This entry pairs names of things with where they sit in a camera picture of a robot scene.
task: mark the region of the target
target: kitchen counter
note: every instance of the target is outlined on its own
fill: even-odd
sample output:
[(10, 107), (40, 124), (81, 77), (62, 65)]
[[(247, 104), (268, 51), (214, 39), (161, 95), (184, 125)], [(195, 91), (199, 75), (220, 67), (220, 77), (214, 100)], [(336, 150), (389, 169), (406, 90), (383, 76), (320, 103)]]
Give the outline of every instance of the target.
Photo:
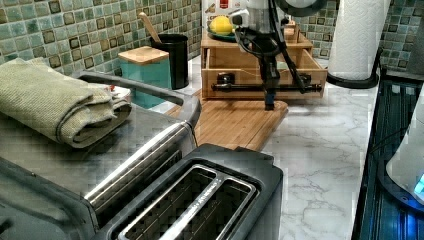
[[(201, 88), (199, 57), (189, 80), (178, 91)], [(263, 149), (285, 174), (280, 239), (351, 238), (376, 94), (327, 83), (322, 99), (286, 101), (289, 112)]]

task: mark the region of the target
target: blue light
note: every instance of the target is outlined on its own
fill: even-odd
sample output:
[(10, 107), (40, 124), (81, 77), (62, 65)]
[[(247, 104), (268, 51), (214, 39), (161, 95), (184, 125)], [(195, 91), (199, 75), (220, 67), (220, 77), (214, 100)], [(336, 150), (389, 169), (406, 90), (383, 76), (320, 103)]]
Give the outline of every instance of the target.
[(422, 193), (423, 191), (424, 191), (424, 183), (419, 181), (417, 183), (417, 186), (415, 186), (414, 192), (418, 194), (418, 193)]

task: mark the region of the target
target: tile backsplash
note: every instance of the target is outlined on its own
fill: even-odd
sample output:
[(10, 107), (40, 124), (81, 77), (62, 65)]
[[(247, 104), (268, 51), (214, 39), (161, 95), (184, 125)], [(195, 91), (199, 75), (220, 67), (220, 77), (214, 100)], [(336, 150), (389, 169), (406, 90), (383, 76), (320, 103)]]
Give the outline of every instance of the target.
[[(412, 46), (424, 11), (424, 0), (392, 0), (384, 24), (380, 46), (382, 64), (390, 70), (406, 71)], [(329, 59), (338, 14), (338, 1), (314, 16), (295, 18), (299, 28), (314, 44), (313, 56)]]
[(67, 75), (89, 69), (121, 74), (118, 53), (150, 45), (138, 18), (159, 33), (188, 37), (189, 59), (200, 54), (200, 0), (0, 0), (0, 64), (43, 57)]

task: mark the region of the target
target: paper towel holder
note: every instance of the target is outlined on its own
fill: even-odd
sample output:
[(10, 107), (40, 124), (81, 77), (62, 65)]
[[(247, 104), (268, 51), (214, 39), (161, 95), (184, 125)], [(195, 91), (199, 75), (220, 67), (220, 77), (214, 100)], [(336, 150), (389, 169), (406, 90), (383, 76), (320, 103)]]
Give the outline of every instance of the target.
[(351, 89), (369, 89), (377, 86), (378, 81), (380, 79), (377, 74), (377, 68), (380, 67), (380, 75), (381, 75), (381, 63), (380, 56), (383, 53), (383, 48), (378, 48), (377, 55), (375, 57), (374, 65), (371, 70), (371, 76), (364, 80), (348, 80), (340, 77), (336, 77), (327, 73), (327, 82), (334, 84), (339, 87), (351, 88)]

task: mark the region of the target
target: paper towel roll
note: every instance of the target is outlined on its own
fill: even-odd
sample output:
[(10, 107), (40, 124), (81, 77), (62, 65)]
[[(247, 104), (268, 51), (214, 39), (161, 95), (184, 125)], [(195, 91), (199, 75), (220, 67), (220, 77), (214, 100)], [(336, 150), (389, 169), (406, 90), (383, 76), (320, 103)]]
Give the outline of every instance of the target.
[(341, 0), (328, 73), (345, 80), (371, 76), (390, 0)]

